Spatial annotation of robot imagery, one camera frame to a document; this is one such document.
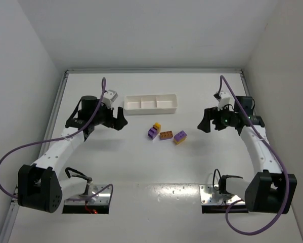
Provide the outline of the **purple lego plate brick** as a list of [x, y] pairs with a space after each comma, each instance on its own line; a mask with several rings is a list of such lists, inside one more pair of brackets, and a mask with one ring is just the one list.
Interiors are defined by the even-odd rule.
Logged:
[[174, 139], [176, 141], [180, 141], [181, 139], [184, 139], [186, 136], [187, 136], [187, 134], [182, 130], [174, 136]]

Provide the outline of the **yellow butterfly lego brick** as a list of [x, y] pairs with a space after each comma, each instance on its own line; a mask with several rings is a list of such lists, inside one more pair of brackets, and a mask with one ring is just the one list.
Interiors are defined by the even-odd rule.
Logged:
[[176, 145], [181, 144], [183, 141], [186, 140], [186, 138], [187, 138], [187, 137], [181, 137], [181, 138], [179, 138], [178, 140], [177, 140], [176, 138], [174, 138], [174, 143], [175, 143]]

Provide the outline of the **purple curved lego piece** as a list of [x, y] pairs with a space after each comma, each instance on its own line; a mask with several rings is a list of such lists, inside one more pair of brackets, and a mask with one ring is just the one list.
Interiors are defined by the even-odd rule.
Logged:
[[150, 128], [148, 131], [148, 137], [153, 140], [158, 135], [158, 130], [154, 127]]

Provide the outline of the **brown lego brick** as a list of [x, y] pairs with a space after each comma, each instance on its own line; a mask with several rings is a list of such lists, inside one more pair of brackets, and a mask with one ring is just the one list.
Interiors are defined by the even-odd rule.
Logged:
[[159, 137], [160, 137], [160, 140], [172, 139], [173, 133], [172, 133], [172, 131], [160, 132]]

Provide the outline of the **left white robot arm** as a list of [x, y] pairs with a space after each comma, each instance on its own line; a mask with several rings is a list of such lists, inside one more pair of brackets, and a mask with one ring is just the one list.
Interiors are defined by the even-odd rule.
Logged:
[[101, 98], [83, 96], [68, 118], [61, 137], [31, 165], [18, 172], [18, 205], [48, 213], [55, 212], [65, 200], [89, 201], [91, 177], [65, 167], [73, 152], [98, 125], [117, 131], [127, 125], [123, 108], [113, 116], [118, 94], [107, 90]]

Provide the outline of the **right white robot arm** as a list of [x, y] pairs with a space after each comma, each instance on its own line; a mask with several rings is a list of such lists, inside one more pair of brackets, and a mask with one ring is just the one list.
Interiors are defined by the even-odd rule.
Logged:
[[268, 149], [268, 140], [263, 119], [253, 115], [253, 98], [238, 96], [234, 108], [230, 107], [231, 96], [226, 92], [215, 94], [219, 104], [207, 108], [198, 129], [210, 132], [210, 126], [221, 131], [227, 127], [237, 130], [250, 156], [254, 178], [247, 182], [236, 175], [223, 175], [216, 187], [219, 194], [237, 195], [245, 202], [250, 212], [277, 213], [283, 201], [286, 205], [283, 214], [287, 214], [291, 206], [297, 186], [294, 174], [284, 175], [281, 165]]

